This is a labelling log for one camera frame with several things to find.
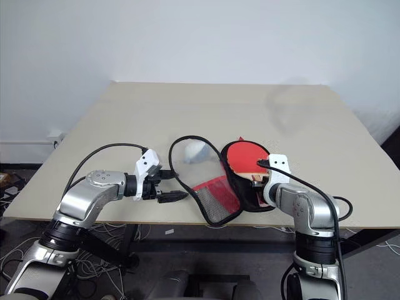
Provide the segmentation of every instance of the ping pong paddle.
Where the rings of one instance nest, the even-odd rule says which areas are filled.
[[[268,152],[258,144],[249,141],[238,141],[227,150],[227,162],[238,176],[250,181],[263,181],[266,170],[257,165],[260,159],[268,159]]]

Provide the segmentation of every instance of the red mesh pocket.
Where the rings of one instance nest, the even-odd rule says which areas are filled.
[[[220,176],[193,188],[209,220],[221,222],[240,210],[240,202],[228,183],[226,176]]]

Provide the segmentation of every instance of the power outlet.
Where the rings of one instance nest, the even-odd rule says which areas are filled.
[[[64,138],[65,133],[61,132],[60,130],[53,130],[47,136],[47,140],[51,142],[55,149],[61,144]]]

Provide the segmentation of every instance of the table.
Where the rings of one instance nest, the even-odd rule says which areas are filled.
[[[164,165],[171,143],[200,135],[217,148],[239,136],[289,158],[294,175],[352,201],[344,228],[400,228],[400,171],[339,96],[327,86],[114,82],[50,155],[5,216],[51,219],[81,159],[108,143],[153,148]],[[132,173],[139,150],[115,147],[88,161],[93,169]],[[182,189],[175,181],[164,190]],[[340,203],[345,211],[346,205]],[[100,222],[205,224],[190,197],[171,204],[131,199],[109,203]],[[274,210],[243,212],[232,225],[292,226]]]

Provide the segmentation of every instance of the white wall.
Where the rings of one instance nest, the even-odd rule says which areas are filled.
[[[400,1],[1,0],[0,140],[68,131],[110,80],[328,84],[400,125]],[[2,145],[2,162],[51,146]]]

